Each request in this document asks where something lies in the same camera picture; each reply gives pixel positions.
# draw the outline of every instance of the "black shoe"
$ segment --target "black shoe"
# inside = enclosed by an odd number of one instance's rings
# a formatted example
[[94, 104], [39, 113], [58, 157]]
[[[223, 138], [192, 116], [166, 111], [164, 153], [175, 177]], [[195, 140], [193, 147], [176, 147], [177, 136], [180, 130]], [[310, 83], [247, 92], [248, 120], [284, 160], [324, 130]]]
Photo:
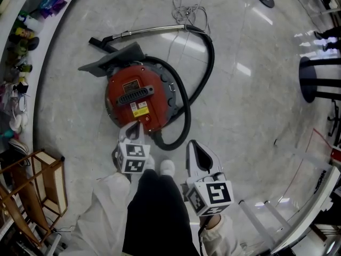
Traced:
[[316, 37], [317, 39], [319, 39], [319, 40], [323, 39], [323, 37], [321, 36], [321, 34], [320, 34], [319, 32], [317, 32], [317, 31], [314, 31], [314, 35], [315, 35], [315, 37]]

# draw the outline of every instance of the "sneaker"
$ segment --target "sneaker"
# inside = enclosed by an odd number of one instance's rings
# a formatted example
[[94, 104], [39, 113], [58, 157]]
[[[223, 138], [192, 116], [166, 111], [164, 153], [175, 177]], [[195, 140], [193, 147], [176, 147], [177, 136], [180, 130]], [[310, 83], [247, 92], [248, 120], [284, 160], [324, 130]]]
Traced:
[[170, 177], [175, 175], [175, 165], [173, 161], [167, 159], [161, 162], [160, 175], [169, 175]]
[[147, 163], [144, 167], [146, 170], [154, 170], [155, 171], [155, 160], [151, 155], [149, 155], [149, 157], [147, 159]]
[[317, 32], [317, 31], [314, 31], [314, 35], [315, 35], [315, 37], [316, 37], [318, 40], [323, 39], [323, 37], [321, 36], [321, 34], [320, 34], [319, 32]]

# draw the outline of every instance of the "yellow label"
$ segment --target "yellow label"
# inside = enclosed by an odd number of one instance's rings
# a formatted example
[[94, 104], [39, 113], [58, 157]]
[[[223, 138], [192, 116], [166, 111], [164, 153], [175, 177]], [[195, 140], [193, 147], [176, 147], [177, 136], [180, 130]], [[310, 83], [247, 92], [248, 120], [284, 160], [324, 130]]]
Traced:
[[133, 111], [134, 117], [140, 117], [143, 116], [145, 114], [149, 114], [149, 109], [148, 107], [142, 107], [136, 111]]

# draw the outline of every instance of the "white sleeve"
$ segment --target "white sleeve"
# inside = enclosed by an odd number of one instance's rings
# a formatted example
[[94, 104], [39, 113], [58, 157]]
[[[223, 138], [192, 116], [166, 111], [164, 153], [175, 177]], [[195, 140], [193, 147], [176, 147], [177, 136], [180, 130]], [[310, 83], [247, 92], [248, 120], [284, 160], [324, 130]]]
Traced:
[[232, 220], [222, 215], [220, 222], [212, 229], [204, 229], [201, 234], [208, 256], [241, 256], [244, 255], [234, 235]]
[[127, 222], [129, 180], [120, 173], [101, 179], [62, 256], [121, 255]]

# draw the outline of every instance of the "vacuum hose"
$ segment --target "vacuum hose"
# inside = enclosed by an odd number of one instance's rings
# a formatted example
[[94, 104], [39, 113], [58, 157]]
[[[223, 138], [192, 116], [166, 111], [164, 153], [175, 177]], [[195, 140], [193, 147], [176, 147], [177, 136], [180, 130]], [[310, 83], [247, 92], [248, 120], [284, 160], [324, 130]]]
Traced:
[[[176, 148], [178, 148], [187, 138], [188, 133], [190, 131], [190, 127], [191, 127], [191, 109], [190, 106], [194, 103], [194, 101], [197, 99], [197, 97], [199, 96], [199, 94], [202, 92], [202, 90], [204, 89], [211, 73], [213, 70], [213, 65], [214, 65], [214, 60], [215, 60], [215, 54], [214, 54], [214, 47], [213, 47], [213, 43], [212, 43], [212, 39], [204, 32], [202, 31], [200, 28], [197, 28], [195, 26], [190, 26], [190, 25], [186, 25], [186, 26], [169, 26], [169, 27], [162, 27], [162, 30], [166, 29], [171, 29], [171, 27], [173, 27], [173, 29], [185, 29], [187, 31], [190, 31], [192, 33], [197, 34], [199, 37], [201, 37], [201, 39], [203, 40], [204, 44], [206, 45], [207, 48], [207, 52], [208, 52], [208, 64], [207, 64], [207, 68], [205, 71], [204, 76], [202, 77], [198, 87], [196, 88], [196, 90], [194, 91], [193, 95], [188, 99], [187, 93], [186, 93], [186, 89], [181, 81], [180, 76], [178, 75], [178, 73], [176, 72], [176, 70], [167, 62], [155, 58], [155, 57], [150, 57], [150, 56], [146, 56], [145, 57], [145, 61], [148, 62], [152, 62], [152, 63], [159, 63], [161, 64], [163, 67], [165, 67], [170, 74], [173, 76], [181, 98], [182, 98], [182, 102], [183, 102], [183, 107], [181, 107], [177, 113], [175, 115], [173, 115], [170, 120], [168, 121], [168, 123], [166, 124], [169, 125], [170, 123], [174, 122], [175, 120], [177, 120], [182, 114], [185, 114], [185, 123], [184, 123], [184, 127], [183, 130], [179, 136], [179, 138], [177, 140], [175, 140], [173, 143], [171, 144], [165, 144], [164, 140], [162, 138], [162, 133], [161, 130], [156, 131], [154, 133], [151, 133], [150, 136], [152, 138], [152, 140], [155, 142], [155, 144], [162, 150], [165, 151], [171, 151], [171, 150], [175, 150]], [[157, 31], [160, 29], [146, 29], [146, 30], [141, 30], [141, 31], [135, 31], [134, 32], [126, 32], [125, 34], [121, 34], [120, 36], [109, 36], [104, 38], [102, 41], [99, 41], [95, 38], [91, 38], [89, 40], [90, 44], [93, 44], [99, 48], [101, 48], [102, 50], [105, 50], [109, 53], [112, 52], [116, 52], [117, 49], [107, 45], [108, 42], [113, 41], [116, 38], [121, 38], [121, 37], [126, 37], [126, 36], [130, 36], [130, 35], [134, 35], [134, 34], [138, 34], [138, 33], [144, 33], [144, 32], [149, 32], [149, 31]]]

